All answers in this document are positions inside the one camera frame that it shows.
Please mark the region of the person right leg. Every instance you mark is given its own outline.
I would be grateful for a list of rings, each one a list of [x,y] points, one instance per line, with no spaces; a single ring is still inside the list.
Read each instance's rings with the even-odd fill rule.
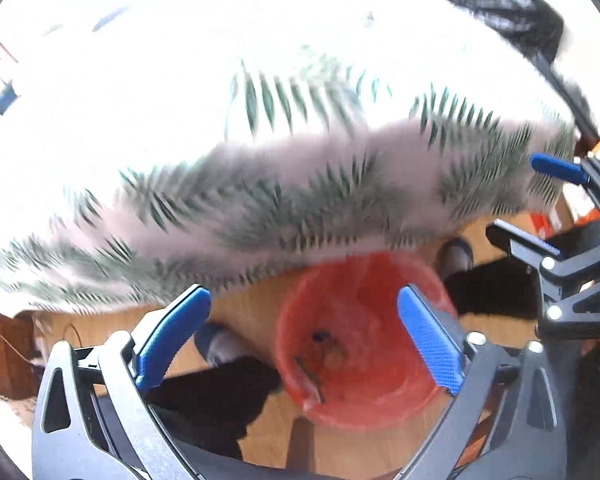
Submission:
[[[455,237],[440,247],[434,267],[459,315],[536,319],[536,276],[525,264],[505,257],[477,266],[468,241]]]

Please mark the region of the person leg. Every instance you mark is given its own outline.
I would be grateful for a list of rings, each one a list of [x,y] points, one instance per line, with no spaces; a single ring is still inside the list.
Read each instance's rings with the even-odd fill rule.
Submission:
[[[455,237],[440,247],[434,267],[459,315],[536,319],[536,276],[525,264],[505,257],[477,266],[468,241]]]
[[[241,460],[239,441],[282,380],[246,338],[224,324],[201,326],[194,345],[208,367],[163,379],[145,400],[173,437]]]

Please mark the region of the wooden headboard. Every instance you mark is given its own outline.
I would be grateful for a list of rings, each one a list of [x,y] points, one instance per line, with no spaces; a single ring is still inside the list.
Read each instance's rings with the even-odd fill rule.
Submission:
[[[36,395],[40,374],[31,363],[35,356],[31,319],[0,314],[0,396],[21,400]]]

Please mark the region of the person left leg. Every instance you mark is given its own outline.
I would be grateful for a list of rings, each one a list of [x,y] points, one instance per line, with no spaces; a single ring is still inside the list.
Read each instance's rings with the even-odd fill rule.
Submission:
[[[208,367],[163,379],[145,400],[173,437],[241,460],[239,441],[282,380],[246,338],[224,324],[201,326],[194,345]]]

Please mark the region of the black garbage bag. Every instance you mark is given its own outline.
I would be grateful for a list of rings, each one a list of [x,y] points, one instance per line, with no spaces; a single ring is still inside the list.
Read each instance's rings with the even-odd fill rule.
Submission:
[[[565,23],[544,0],[448,0],[467,10],[516,48],[565,101],[588,150],[600,142],[588,102],[576,84],[554,70]]]

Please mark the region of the red plastic bucket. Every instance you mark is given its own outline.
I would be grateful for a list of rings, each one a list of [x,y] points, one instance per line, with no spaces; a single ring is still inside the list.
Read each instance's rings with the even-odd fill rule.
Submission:
[[[288,292],[274,359],[291,400],[314,424],[366,432],[421,412],[439,388],[398,313],[413,284],[456,312],[434,269],[414,252],[376,252],[311,266]]]

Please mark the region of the green leaf print bedspread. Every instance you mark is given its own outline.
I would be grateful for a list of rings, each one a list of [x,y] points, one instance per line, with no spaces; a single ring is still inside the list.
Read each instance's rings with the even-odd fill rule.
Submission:
[[[0,314],[167,304],[553,207],[576,120],[445,0],[8,0]]]

